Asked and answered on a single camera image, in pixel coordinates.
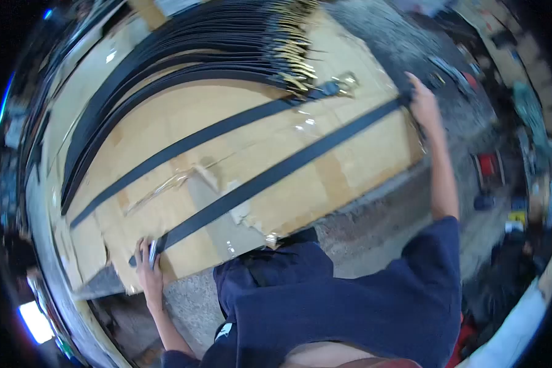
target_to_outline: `leather strap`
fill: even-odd
[[[292,54],[280,55],[275,46],[300,40],[302,29],[293,27],[310,12],[311,0],[268,2],[224,0],[203,4],[178,14],[151,33],[117,66],[90,99],[72,133],[66,154],[61,193],[62,214],[74,199],[88,166],[116,124],[140,102],[165,88],[201,79],[241,79],[277,88],[307,91],[299,79],[310,85],[313,76],[298,71],[306,49],[292,47]],[[290,10],[280,13],[282,7]],[[196,52],[213,49],[217,54]],[[172,56],[194,51],[191,54]],[[114,108],[132,87],[157,71],[181,63],[197,63],[148,84]]]
[[[309,96],[307,96],[306,100],[290,97],[276,99],[274,101],[267,102],[266,104],[245,110],[242,113],[235,114],[202,130],[192,133],[190,136],[184,137],[183,139],[167,146],[163,150],[146,159],[144,162],[134,167],[131,171],[104,189],[86,206],[85,209],[82,210],[82,212],[80,212],[76,218],[72,220],[70,224],[71,228],[75,228],[78,224],[80,224],[80,222],[88,217],[88,215],[96,210],[96,208],[104,201],[171,158],[174,158],[200,144],[208,142],[232,130],[246,126],[251,122],[278,114],[281,111],[285,111],[293,107],[300,106],[305,102],[315,101],[317,99],[335,95],[338,92],[339,86],[336,83],[327,82],[319,86],[319,89],[313,90]]]
[[[178,241],[196,232],[200,228],[212,223],[217,218],[228,213],[243,202],[249,200],[254,195],[260,193],[266,188],[279,182],[288,175],[294,173],[299,168],[305,166],[312,160],[323,155],[327,151],[345,142],[347,139],[355,136],[364,129],[380,121],[386,115],[397,110],[407,103],[407,99],[399,96],[384,105],[375,108],[357,118],[356,120],[344,125],[343,127],[322,137],[315,143],[297,151],[292,156],[280,161],[278,164],[267,169],[263,173],[243,183],[226,195],[217,199],[210,205],[198,211],[180,225],[166,232],[158,241],[158,253],[166,250]],[[135,267],[135,257],[131,257],[129,264]]]
[[[96,156],[96,153],[104,143],[106,137],[110,134],[112,129],[118,124],[121,119],[125,117],[133,108],[139,105],[144,100],[153,96],[154,94],[161,92],[172,86],[191,82],[200,81],[205,79],[240,79],[244,81],[253,81],[266,84],[266,77],[264,74],[250,71],[234,71],[234,70],[204,70],[203,67],[209,67],[208,65],[201,65],[201,70],[189,71],[189,72],[176,72],[165,75],[162,78],[148,84],[141,90],[135,92],[131,97],[126,99],[110,116],[104,121],[104,123],[95,132],[93,137],[90,138],[89,144],[84,147],[81,153],[81,159],[76,163],[71,170],[72,175],[64,183],[62,195],[62,214],[65,215],[69,206],[71,205],[74,195],[80,187],[80,183],[84,178],[88,167],[92,163],[92,160]]]

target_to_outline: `gold belt buckle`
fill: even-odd
[[[337,77],[331,77],[331,79],[333,79],[339,87],[338,96],[354,97],[355,89],[360,86],[358,78],[350,71],[346,71]]]

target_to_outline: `brown cardboard box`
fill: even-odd
[[[102,254],[105,247],[127,292],[139,292],[135,270],[128,260],[140,237],[161,236],[220,195],[397,96],[393,82],[362,40],[324,12],[317,11],[309,21],[311,48],[320,51],[309,56],[321,60],[311,62],[318,80],[324,82],[352,71],[360,82],[355,97],[331,97],[261,119],[144,175],[70,232],[68,246],[83,250],[75,253],[77,264],[90,263],[90,267],[84,267],[86,272],[103,267],[107,259],[95,259],[90,254]],[[65,222],[69,224],[95,195],[162,148],[283,95],[283,91],[251,82],[213,80],[179,85],[153,96],[107,137]],[[65,153],[64,145],[56,161],[63,162]],[[264,245],[266,236],[286,236],[377,187],[422,156],[410,115],[406,109],[395,111],[170,247],[162,253],[162,270],[169,280],[185,277]],[[62,165],[54,171],[51,182],[59,190]],[[179,185],[148,197],[175,175],[183,174],[188,178]],[[144,198],[147,201],[126,213]],[[61,227],[63,219],[55,216],[56,202],[52,222]],[[85,274],[75,284],[85,283],[90,277]]]

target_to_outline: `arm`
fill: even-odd
[[[433,93],[411,73],[407,76],[414,87],[411,111],[424,128],[431,150],[431,215],[434,220],[446,216],[459,219],[458,191],[440,109]]]
[[[163,347],[166,350],[177,350],[184,354],[195,357],[194,352],[188,346],[188,343],[178,332],[168,312],[163,309],[162,291],[163,281],[162,272],[159,269],[159,254],[155,258],[154,268],[149,265],[149,242],[140,239],[137,242],[135,250],[135,260],[137,261],[137,275],[139,283],[143,288],[147,308],[154,318],[155,326],[158,329],[159,336],[162,339]]]

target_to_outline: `hand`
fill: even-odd
[[[413,84],[413,95],[411,101],[411,112],[418,123],[425,129],[430,138],[443,136],[442,116],[437,107],[437,101],[431,92],[418,77],[405,72],[409,81]]]
[[[152,314],[161,312],[163,310],[163,278],[162,271],[159,269],[159,254],[155,257],[154,268],[151,269],[149,242],[146,239],[141,238],[137,241],[135,261],[137,262],[139,284],[143,288],[147,308]]]

